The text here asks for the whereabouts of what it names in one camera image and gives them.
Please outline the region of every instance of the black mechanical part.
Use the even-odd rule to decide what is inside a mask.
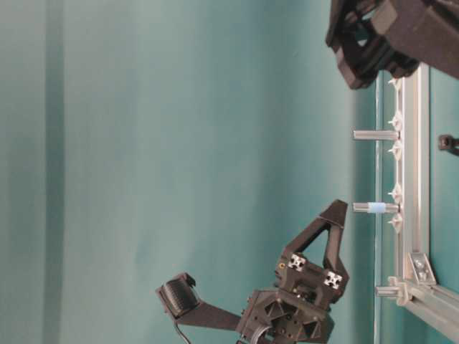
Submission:
[[[174,321],[174,327],[189,344],[178,325],[199,326],[234,331],[240,316],[209,305],[193,291],[194,279],[187,273],[179,274],[156,290],[164,311]]]
[[[352,89],[419,61],[459,78],[459,0],[332,0],[326,43]]]
[[[165,311],[177,332],[189,344],[178,324],[235,330],[237,344],[327,343],[334,322],[330,304],[346,289],[349,275],[339,258],[347,204],[334,201],[283,250],[275,275],[277,287],[255,290],[242,317],[200,300],[195,281],[180,274],[157,289]],[[309,262],[303,252],[327,231],[323,266]]]
[[[255,290],[237,326],[250,344],[256,344],[253,336],[265,326],[269,330],[262,337],[271,337],[268,343],[327,343],[334,327],[330,304],[340,299],[349,281],[339,258],[346,210],[346,203],[334,201],[284,248],[275,269],[278,288]],[[303,251],[324,231],[328,241],[319,267]]]
[[[459,156],[459,138],[454,138],[451,135],[438,136],[438,149]]]

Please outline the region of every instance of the cable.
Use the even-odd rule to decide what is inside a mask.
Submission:
[[[175,331],[177,331],[177,333],[179,334],[179,336],[181,337],[181,339],[183,339],[185,341],[186,344],[191,344],[191,342],[189,341],[189,339],[184,335],[184,333],[182,331],[180,331],[179,329],[179,325],[174,322],[174,328],[175,328]]]

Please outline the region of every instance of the bolt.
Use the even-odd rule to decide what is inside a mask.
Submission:
[[[425,264],[424,264],[423,262],[421,262],[419,259],[415,259],[415,266],[416,266],[416,268],[418,268],[419,270],[425,268]]]
[[[419,278],[421,279],[421,281],[425,281],[427,279],[427,273],[421,271],[419,273]]]

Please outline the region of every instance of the black clamp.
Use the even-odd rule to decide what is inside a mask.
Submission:
[[[459,78],[459,1],[332,0],[326,43],[352,89],[380,70],[409,76],[419,61]]]
[[[156,293],[177,332],[187,343],[178,324],[234,330],[241,335],[239,344],[327,343],[334,327],[330,304],[341,298],[349,281],[339,258],[346,210],[346,203],[334,201],[284,248],[275,269],[276,288],[255,290],[242,317],[200,300],[186,273],[162,285]],[[320,267],[303,251],[324,231],[328,242]]]
[[[454,138],[451,135],[438,136],[438,149],[459,156],[459,138]]]

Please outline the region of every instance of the teal backdrop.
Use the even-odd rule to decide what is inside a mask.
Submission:
[[[181,343],[161,283],[187,271],[240,312],[324,207],[374,199],[351,130],[374,128],[375,91],[342,80],[329,6],[1,2],[0,343]],[[348,212],[341,256],[330,343],[370,343],[372,216]]]
[[[430,73],[430,251],[441,285],[459,293],[459,158],[438,150],[438,136],[459,137],[459,80],[445,73]]]

